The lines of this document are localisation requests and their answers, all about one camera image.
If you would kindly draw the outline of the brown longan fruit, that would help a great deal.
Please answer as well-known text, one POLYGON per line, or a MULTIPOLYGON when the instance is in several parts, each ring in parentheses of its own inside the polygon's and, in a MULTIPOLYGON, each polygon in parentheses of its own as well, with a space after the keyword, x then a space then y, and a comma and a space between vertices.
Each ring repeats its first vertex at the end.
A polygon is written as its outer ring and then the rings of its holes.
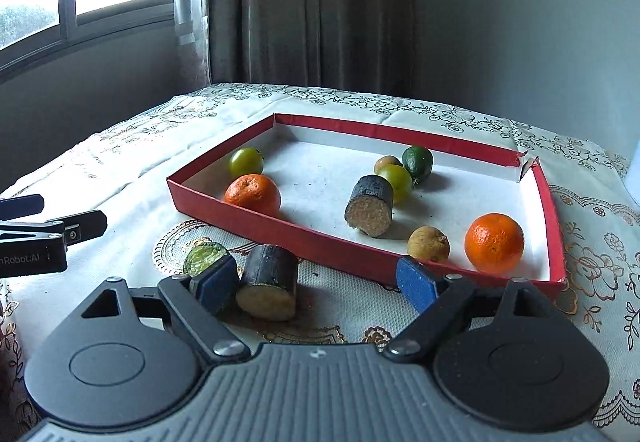
POLYGON ((378 160, 376 160, 374 164, 374 173, 380 173, 382 168, 387 167, 387 165, 399 165, 401 167, 402 163, 398 158, 391 155, 378 158, 378 160))
POLYGON ((450 254, 448 237, 436 227, 421 226, 410 235, 407 253, 423 263, 445 263, 450 254))

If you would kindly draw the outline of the dark sugarcane piece yellow end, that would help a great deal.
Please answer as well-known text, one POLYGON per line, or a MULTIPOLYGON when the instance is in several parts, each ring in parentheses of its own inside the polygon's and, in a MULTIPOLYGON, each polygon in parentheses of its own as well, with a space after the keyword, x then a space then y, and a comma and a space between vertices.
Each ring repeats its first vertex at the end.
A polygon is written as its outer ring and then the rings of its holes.
POLYGON ((245 262, 235 294, 239 308, 267 321, 289 321, 296 314, 298 258, 277 245, 260 245, 245 262))

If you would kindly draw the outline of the large orange mandarin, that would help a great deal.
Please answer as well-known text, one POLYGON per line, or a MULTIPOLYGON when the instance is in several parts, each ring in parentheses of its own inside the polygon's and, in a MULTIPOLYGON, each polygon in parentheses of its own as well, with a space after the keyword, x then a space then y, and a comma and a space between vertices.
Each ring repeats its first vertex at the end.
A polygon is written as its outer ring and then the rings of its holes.
POLYGON ((502 213, 478 217, 464 237, 464 252, 474 269, 490 275, 512 271, 521 261, 525 247, 521 225, 502 213))

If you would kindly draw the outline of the dark sugarcane piece pale end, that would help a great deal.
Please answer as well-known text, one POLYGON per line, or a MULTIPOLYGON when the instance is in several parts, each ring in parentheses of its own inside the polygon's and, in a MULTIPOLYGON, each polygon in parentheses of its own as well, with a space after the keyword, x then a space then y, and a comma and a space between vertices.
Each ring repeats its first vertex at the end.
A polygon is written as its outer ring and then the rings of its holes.
POLYGON ((360 177, 345 207, 344 219, 370 237, 380 237, 392 224, 393 188, 382 176, 360 177))

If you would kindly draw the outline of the large green tomato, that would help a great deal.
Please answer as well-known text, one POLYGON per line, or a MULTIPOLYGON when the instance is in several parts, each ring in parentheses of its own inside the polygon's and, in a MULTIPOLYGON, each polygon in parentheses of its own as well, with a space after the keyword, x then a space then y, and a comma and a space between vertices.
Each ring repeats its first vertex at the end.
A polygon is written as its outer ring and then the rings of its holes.
POLYGON ((401 203, 409 197, 412 189, 412 178, 402 165, 383 165, 378 170, 378 176, 382 176, 392 185, 393 202, 401 203))

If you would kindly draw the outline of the small dark green cucumber end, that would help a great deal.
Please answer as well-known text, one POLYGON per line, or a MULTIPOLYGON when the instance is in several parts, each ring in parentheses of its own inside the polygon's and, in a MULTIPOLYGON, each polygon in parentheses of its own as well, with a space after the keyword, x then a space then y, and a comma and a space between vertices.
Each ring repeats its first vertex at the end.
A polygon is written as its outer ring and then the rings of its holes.
POLYGON ((434 158, 431 150, 413 145, 402 153, 402 165, 409 172, 414 185, 424 182, 432 173, 434 158))

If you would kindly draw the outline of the small green tomato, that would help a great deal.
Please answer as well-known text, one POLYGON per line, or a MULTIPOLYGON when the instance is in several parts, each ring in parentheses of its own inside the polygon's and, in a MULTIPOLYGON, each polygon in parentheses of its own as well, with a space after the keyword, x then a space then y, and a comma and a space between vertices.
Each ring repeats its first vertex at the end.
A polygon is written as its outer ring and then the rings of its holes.
POLYGON ((231 155, 228 169, 233 180, 247 174, 262 174, 264 158, 256 148, 243 147, 231 155))

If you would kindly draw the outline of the green cucumber piece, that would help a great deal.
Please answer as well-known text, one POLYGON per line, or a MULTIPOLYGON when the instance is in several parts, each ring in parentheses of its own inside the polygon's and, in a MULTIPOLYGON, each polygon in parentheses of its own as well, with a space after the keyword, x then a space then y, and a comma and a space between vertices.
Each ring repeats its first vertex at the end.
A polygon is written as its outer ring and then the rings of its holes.
POLYGON ((220 243, 207 240, 194 245, 183 261, 182 272, 195 277, 224 258, 228 249, 220 243))

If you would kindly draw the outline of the white floral embroidered tablecloth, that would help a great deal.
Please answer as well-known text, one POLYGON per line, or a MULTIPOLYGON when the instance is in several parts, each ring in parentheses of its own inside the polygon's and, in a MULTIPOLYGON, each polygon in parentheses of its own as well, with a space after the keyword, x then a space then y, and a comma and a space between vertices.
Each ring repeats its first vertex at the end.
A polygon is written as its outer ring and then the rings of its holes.
POLYGON ((472 139, 538 159, 561 222, 567 280, 556 307, 601 350, 611 383, 594 422, 615 441, 639 436, 639 209, 623 184, 626 158, 574 135, 441 102, 320 87, 218 84, 177 96, 93 134, 8 189, 40 194, 45 217, 93 208, 106 234, 70 253, 61 274, 1 287, 1 436, 38 420, 23 384, 27 351, 110 273, 149 285, 177 272, 194 243, 236 255, 250 242, 178 214, 167 177, 244 123, 273 113, 381 123, 472 139))

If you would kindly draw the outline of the small orange mandarin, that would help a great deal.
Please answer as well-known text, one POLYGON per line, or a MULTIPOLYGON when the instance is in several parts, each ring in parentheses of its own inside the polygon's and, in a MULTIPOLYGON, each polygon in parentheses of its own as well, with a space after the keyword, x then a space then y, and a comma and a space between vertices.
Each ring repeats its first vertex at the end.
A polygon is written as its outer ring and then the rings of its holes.
POLYGON ((224 202, 243 209, 275 217, 281 206, 281 194, 276 183, 262 174, 245 174, 232 182, 224 195, 224 202))

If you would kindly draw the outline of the red cardboard box tray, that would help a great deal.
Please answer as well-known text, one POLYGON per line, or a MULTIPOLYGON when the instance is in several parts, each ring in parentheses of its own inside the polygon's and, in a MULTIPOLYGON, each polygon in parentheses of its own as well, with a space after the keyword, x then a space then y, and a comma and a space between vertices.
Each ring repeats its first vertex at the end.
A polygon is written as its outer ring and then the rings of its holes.
POLYGON ((384 124, 273 113, 167 180, 176 208, 256 243, 391 285, 404 255, 484 286, 564 285, 538 160, 384 124))

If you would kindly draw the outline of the light blue electric kettle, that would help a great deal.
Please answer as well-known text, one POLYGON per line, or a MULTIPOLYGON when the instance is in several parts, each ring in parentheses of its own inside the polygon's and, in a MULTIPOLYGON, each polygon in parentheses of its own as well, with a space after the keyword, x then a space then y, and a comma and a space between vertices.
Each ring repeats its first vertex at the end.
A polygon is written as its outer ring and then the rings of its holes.
POLYGON ((624 186, 630 198, 640 205, 640 167, 639 165, 629 165, 627 174, 624 177, 624 186))

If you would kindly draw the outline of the brown grey curtain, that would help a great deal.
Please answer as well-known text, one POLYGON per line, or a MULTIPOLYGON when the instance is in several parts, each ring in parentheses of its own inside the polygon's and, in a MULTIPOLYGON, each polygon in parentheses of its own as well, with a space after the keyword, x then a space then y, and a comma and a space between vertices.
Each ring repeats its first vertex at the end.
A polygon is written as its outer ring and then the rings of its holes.
POLYGON ((406 96, 412 0, 174 0, 184 84, 269 83, 406 96))

